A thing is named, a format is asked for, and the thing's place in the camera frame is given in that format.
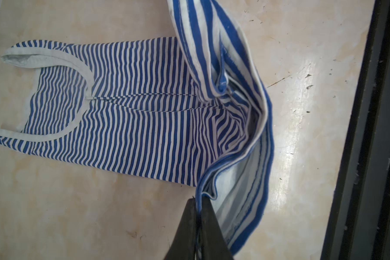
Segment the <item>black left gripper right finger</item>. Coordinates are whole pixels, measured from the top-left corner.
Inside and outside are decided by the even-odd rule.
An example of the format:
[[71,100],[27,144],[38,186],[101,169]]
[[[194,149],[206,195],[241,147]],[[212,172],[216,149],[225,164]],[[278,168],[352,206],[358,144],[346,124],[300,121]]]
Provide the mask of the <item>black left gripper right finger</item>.
[[200,259],[233,260],[233,255],[224,240],[210,198],[203,197],[201,205]]

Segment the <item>navy striped tank top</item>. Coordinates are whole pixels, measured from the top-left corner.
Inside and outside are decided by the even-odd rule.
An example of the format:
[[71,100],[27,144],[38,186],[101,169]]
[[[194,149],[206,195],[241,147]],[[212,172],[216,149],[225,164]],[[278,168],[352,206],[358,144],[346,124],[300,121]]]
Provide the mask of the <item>navy striped tank top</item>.
[[240,251],[268,199],[272,105],[244,32],[217,1],[168,1],[174,37],[68,44],[24,41],[3,62],[35,69],[19,132],[24,154],[196,188]]

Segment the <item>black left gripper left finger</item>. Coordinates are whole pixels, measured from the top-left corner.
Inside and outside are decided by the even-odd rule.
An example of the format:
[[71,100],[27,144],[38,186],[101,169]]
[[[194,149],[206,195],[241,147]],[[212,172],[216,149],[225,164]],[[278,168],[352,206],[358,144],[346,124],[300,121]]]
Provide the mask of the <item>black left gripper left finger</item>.
[[177,232],[164,260],[194,260],[197,240],[196,200],[187,201]]

